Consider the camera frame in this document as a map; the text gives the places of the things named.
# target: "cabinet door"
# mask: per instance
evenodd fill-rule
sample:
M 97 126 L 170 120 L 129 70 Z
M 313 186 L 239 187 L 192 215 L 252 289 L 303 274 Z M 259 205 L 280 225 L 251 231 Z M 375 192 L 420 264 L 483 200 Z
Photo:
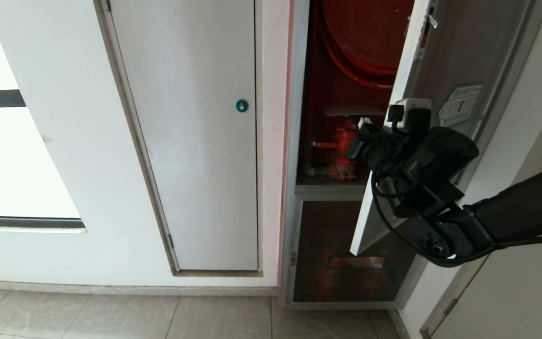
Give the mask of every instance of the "cabinet door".
M 416 0 L 390 102 L 406 97 L 430 99 L 433 125 L 453 128 L 478 142 L 487 118 L 501 114 L 493 103 L 497 95 L 503 95 L 499 90 L 532 3 L 531 0 Z M 476 91 L 473 109 L 459 120 L 444 119 L 441 107 L 450 102 L 456 88 L 465 86 Z M 355 255 L 389 232 L 372 208 L 372 199 L 368 182 L 351 245 Z M 384 199 L 379 204 L 394 226 L 402 221 L 392 215 Z
M 254 0 L 110 7 L 179 268 L 256 270 Z

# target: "open cabinet door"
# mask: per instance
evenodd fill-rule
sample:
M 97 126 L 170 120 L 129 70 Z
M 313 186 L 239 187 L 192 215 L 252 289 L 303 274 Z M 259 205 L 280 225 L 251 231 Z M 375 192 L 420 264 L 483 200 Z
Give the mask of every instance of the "open cabinet door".
M 416 0 L 390 103 L 430 99 L 432 126 L 464 133 L 478 144 L 482 156 L 503 110 L 495 103 L 509 96 L 515 83 L 511 79 L 518 77 L 512 61 L 520 59 L 520 37 L 529 14 L 542 10 L 537 3 L 540 0 Z M 452 120 L 441 107 L 461 88 L 473 92 L 473 105 Z M 460 190 L 465 190 L 479 159 L 454 178 Z M 373 199 L 368 180 L 351 244 L 354 255 L 389 233 L 372 207 Z M 394 227 L 404 221 L 394 217 L 386 200 L 379 204 Z

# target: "tiled floor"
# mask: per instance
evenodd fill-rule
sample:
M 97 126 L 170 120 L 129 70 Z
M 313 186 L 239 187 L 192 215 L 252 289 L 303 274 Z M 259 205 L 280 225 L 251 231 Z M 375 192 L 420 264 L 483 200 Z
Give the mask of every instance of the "tiled floor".
M 398 339 L 385 311 L 286 311 L 273 298 L 0 290 L 0 339 Z

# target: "white wall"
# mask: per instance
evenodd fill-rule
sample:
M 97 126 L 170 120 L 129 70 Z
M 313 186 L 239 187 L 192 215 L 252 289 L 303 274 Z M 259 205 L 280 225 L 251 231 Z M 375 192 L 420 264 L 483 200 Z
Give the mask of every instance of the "white wall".
M 542 25 L 525 62 L 510 101 L 503 112 L 482 161 L 476 170 L 462 204 L 491 197 L 509 187 L 518 174 L 525 171 L 523 163 L 537 142 L 542 142 Z M 412 339 L 419 333 L 430 311 L 453 279 L 457 268 L 441 268 L 428 264 L 411 298 L 403 309 L 402 318 Z
M 263 2 L 263 277 L 173 277 L 91 0 L 0 0 L 0 41 L 86 234 L 0 233 L 0 280 L 277 285 L 288 1 Z

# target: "sticker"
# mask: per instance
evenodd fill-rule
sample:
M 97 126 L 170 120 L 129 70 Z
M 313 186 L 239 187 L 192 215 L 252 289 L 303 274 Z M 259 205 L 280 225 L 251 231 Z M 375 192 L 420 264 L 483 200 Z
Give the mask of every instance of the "sticker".
M 383 256 L 331 256 L 327 259 L 329 270 L 382 268 Z
M 474 110 L 482 84 L 458 84 L 438 112 L 438 124 L 452 126 L 468 120 Z

